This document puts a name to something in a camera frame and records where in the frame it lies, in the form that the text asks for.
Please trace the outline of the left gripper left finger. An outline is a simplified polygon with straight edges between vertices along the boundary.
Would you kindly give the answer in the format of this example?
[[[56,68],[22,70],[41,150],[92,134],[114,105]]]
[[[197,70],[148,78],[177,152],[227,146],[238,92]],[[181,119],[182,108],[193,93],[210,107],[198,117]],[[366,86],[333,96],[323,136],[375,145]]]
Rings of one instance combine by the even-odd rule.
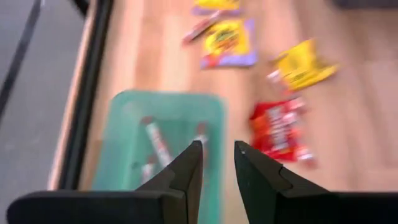
[[[197,223],[203,146],[194,141],[166,168],[136,190],[32,192],[13,201],[12,224]]]

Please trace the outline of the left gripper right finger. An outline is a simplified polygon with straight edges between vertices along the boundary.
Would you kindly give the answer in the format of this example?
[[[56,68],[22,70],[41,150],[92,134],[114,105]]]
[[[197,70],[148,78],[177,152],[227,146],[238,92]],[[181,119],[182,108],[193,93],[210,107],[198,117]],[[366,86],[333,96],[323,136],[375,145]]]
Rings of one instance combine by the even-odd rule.
[[[395,192],[332,192],[244,141],[234,144],[236,178],[250,223],[397,224]]]

